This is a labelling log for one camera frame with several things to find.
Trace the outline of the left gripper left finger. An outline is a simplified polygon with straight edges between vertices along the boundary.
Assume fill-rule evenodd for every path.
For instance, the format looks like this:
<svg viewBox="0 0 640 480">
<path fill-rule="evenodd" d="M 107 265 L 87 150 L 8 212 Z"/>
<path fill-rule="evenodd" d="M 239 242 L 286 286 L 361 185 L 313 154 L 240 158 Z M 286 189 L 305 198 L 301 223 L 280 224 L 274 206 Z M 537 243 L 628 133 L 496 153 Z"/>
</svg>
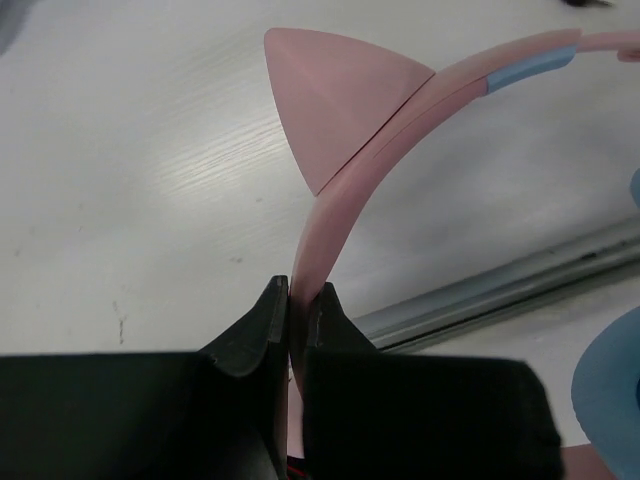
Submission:
<svg viewBox="0 0 640 480">
<path fill-rule="evenodd" d="M 1 359 L 5 479 L 282 479 L 288 282 L 197 351 Z"/>
</svg>

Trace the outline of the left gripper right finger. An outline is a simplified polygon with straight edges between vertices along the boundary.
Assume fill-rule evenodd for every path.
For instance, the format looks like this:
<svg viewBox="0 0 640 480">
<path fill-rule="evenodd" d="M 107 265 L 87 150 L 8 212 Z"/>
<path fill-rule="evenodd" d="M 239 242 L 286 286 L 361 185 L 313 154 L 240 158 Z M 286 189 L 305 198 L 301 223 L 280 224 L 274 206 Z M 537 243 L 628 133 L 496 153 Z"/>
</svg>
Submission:
<svg viewBox="0 0 640 480">
<path fill-rule="evenodd" d="M 560 479 L 561 438 L 524 362 L 378 351 L 326 284 L 303 383 L 313 479 Z"/>
</svg>

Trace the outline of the pink blue cat-ear headphones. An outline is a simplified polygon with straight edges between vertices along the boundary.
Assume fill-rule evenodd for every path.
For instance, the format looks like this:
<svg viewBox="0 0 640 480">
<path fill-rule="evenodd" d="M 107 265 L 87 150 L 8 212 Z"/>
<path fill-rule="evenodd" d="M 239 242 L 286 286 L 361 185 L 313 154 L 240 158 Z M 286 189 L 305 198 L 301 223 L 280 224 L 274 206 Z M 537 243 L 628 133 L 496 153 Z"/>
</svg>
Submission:
<svg viewBox="0 0 640 480">
<path fill-rule="evenodd" d="M 441 71 L 349 37 L 273 28 L 264 38 L 273 97 L 298 167 L 315 198 L 290 287 L 287 454 L 294 479 L 305 466 L 303 383 L 313 304 L 360 213 L 391 169 L 431 131 L 477 98 L 566 66 L 574 56 L 613 51 L 639 58 L 639 35 L 578 29 L 525 37 Z M 611 323 L 585 350 L 571 385 L 584 445 L 561 442 L 560 479 L 639 475 L 639 314 Z"/>
</svg>

